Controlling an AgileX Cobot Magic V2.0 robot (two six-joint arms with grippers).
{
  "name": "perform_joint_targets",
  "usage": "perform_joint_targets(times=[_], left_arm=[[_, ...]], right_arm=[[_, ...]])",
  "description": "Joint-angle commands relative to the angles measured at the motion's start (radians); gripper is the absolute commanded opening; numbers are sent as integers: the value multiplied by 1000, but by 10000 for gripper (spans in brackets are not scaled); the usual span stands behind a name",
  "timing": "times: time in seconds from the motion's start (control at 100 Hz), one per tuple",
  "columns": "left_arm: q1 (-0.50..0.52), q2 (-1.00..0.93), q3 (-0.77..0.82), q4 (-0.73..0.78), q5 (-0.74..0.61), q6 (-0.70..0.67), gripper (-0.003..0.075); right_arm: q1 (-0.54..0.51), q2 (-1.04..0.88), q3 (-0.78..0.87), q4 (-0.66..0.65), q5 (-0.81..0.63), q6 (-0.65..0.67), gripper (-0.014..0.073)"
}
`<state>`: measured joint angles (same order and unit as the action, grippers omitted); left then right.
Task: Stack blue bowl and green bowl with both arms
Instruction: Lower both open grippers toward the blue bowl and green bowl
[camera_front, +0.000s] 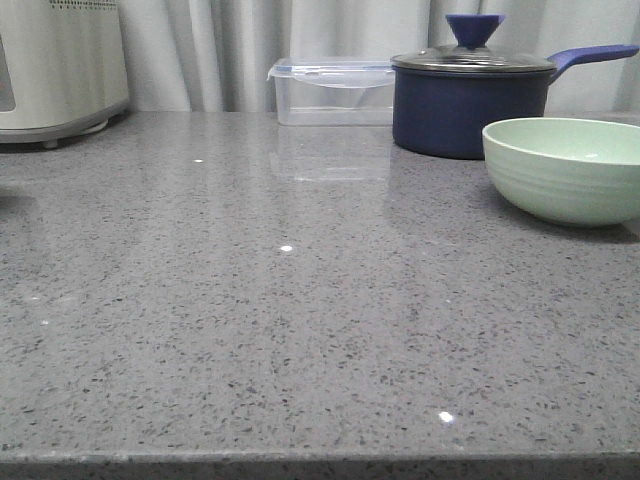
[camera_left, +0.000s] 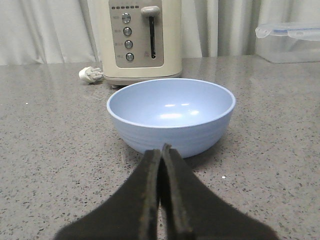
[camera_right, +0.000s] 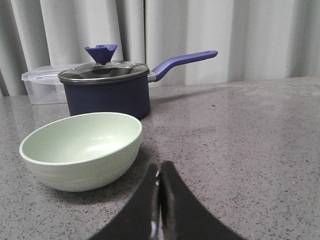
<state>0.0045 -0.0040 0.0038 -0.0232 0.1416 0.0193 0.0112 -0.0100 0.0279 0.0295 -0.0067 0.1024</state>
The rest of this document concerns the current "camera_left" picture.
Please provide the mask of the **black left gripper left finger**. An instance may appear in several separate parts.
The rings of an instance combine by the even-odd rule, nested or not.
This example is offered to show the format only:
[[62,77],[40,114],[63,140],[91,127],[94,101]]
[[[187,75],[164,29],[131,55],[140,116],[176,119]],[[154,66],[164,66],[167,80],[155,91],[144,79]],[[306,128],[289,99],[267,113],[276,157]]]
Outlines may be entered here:
[[157,239],[160,162],[160,150],[147,150],[133,173],[106,202],[61,229],[55,239]]

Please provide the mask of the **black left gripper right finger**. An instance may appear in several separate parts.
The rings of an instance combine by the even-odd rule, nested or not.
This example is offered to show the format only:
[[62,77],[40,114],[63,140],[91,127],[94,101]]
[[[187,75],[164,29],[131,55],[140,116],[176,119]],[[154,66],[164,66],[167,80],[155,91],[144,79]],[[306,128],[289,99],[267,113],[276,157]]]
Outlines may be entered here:
[[266,224],[222,200],[193,173],[176,149],[165,144],[160,162],[160,200],[169,240],[276,240]]

